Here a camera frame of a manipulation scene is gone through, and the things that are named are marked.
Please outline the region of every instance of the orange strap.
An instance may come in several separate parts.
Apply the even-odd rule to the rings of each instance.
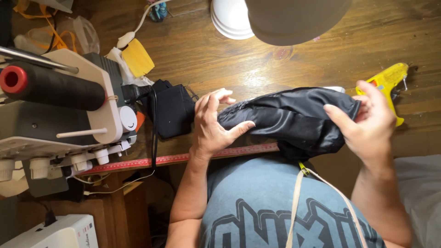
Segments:
[[[66,45],[66,43],[63,41],[63,39],[62,39],[61,37],[62,37],[62,36],[65,36],[66,34],[70,34],[70,35],[71,35],[71,38],[72,38],[72,48],[73,48],[73,51],[74,51],[75,53],[78,53],[78,52],[77,52],[77,49],[76,49],[76,47],[75,47],[75,35],[74,35],[72,32],[67,31],[67,30],[66,30],[66,31],[63,31],[63,32],[61,33],[61,35],[58,35],[58,33],[56,32],[55,28],[52,26],[51,22],[50,22],[49,19],[48,19],[48,17],[51,17],[51,15],[46,14],[46,7],[47,7],[46,5],[42,5],[42,4],[40,4],[40,11],[42,12],[43,15],[27,15],[27,14],[25,14],[24,11],[26,10],[27,7],[26,7],[26,5],[25,5],[24,0],[19,0],[19,3],[17,4],[17,6],[14,7],[14,10],[15,10],[16,12],[20,13],[24,18],[27,18],[27,19],[33,19],[33,18],[46,18],[46,20],[47,20],[48,23],[49,23],[49,26],[50,26],[51,29],[52,29],[52,32],[50,32],[50,31],[47,30],[47,29],[43,29],[43,28],[31,29],[31,30],[28,32],[28,38],[29,38],[29,39],[32,41],[32,43],[34,43],[35,45],[37,45],[37,46],[39,46],[39,47],[41,47],[41,48],[44,48],[44,49],[49,49],[49,45],[43,45],[43,44],[39,43],[38,41],[33,40],[33,39],[30,37],[30,32],[31,32],[31,31],[33,31],[33,30],[42,30],[42,31],[44,31],[44,32],[47,32],[49,35],[53,35],[53,34],[55,34],[55,40],[54,40],[54,43],[53,43],[53,45],[52,45],[52,48],[57,47],[57,49],[63,49],[63,48],[69,49],[68,46]]]

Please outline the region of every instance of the black thread spool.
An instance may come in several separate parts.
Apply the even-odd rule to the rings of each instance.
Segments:
[[[0,73],[0,86],[11,99],[95,111],[106,101],[96,82],[25,62],[14,62]]]

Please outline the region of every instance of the red spool cap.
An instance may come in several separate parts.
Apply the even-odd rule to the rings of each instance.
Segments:
[[[17,94],[27,86],[27,74],[23,68],[10,65],[0,73],[0,87],[4,92]]]

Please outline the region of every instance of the hand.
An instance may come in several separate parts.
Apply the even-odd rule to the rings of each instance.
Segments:
[[[246,133],[255,124],[244,121],[227,131],[217,122],[219,103],[233,104],[230,98],[233,92],[224,88],[210,92],[196,102],[194,108],[193,146],[190,154],[208,161],[214,154],[231,145],[239,136]]]
[[[353,97],[362,102],[355,122],[336,106],[326,104],[323,109],[340,128],[349,149],[366,164],[381,155],[390,155],[396,117],[381,91],[365,81],[357,84],[366,95]]]

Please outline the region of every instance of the black satin fabric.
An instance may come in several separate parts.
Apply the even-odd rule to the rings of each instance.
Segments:
[[[304,162],[336,153],[344,145],[340,129],[329,119],[323,105],[335,105],[354,120],[360,103],[335,90],[303,87],[235,103],[222,110],[217,121],[230,130],[252,120],[256,127],[248,134],[277,139],[283,156]]]

